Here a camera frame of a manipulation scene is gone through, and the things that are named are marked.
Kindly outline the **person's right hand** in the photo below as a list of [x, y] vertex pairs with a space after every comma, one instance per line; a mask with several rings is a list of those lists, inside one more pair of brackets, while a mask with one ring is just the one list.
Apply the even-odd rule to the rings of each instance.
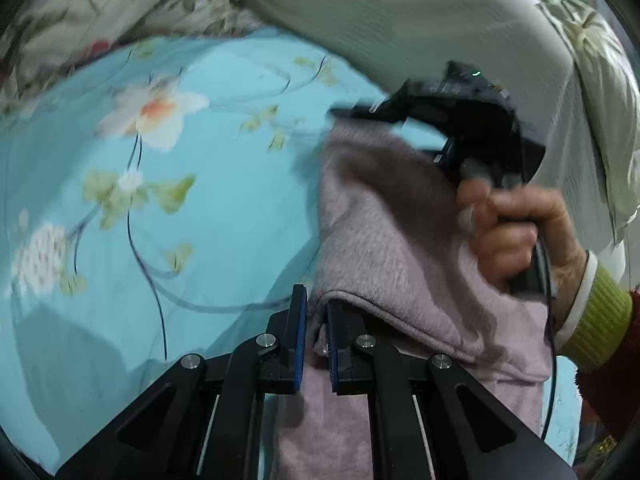
[[558, 290], [551, 301], [554, 327], [561, 328], [588, 262], [561, 192], [533, 184], [498, 190], [483, 179], [469, 179], [458, 187], [457, 204], [469, 217], [469, 246], [480, 274], [500, 292], [529, 267], [536, 241], [544, 240]]

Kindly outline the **red sleeve green cuff forearm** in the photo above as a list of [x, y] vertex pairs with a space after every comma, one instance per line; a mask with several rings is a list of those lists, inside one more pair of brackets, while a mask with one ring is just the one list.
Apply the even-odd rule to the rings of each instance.
[[639, 293], [620, 288], [589, 254], [555, 344], [577, 367], [582, 398], [620, 440], [639, 414]]

